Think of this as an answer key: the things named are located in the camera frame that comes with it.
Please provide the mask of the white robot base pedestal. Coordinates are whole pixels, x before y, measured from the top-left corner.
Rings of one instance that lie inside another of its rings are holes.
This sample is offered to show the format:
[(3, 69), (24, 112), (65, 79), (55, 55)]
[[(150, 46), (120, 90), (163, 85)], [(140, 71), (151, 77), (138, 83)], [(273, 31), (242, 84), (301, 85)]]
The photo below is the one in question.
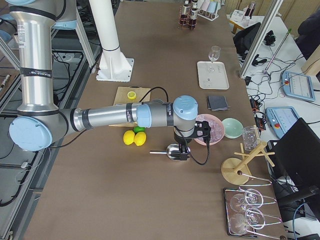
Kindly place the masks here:
[(134, 59), (126, 58), (121, 52), (112, 3), (91, 0), (89, 4), (102, 47), (96, 79), (127, 83), (131, 80)]

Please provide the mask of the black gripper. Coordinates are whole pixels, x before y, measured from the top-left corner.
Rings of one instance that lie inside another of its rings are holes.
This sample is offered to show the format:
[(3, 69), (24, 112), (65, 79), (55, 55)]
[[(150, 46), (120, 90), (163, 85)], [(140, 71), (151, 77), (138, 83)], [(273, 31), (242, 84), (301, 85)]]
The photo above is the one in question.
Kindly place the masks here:
[(179, 160), (186, 161), (189, 158), (188, 143), (192, 140), (192, 134), (187, 135), (186, 131), (182, 131), (177, 127), (174, 127), (174, 139), (178, 143)]

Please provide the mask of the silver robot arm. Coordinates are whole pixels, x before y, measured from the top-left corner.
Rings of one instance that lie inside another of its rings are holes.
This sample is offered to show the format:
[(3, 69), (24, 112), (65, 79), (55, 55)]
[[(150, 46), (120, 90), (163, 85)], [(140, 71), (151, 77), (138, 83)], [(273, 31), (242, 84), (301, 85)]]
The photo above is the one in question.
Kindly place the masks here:
[(137, 123), (140, 127), (174, 127), (174, 138), (187, 149), (200, 123), (197, 101), (189, 96), (174, 102), (134, 102), (89, 109), (60, 109), (53, 98), (52, 28), (77, 25), (73, 0), (11, 0), (17, 23), (22, 103), (9, 125), (9, 136), (21, 149), (39, 151), (74, 132), (100, 126)]

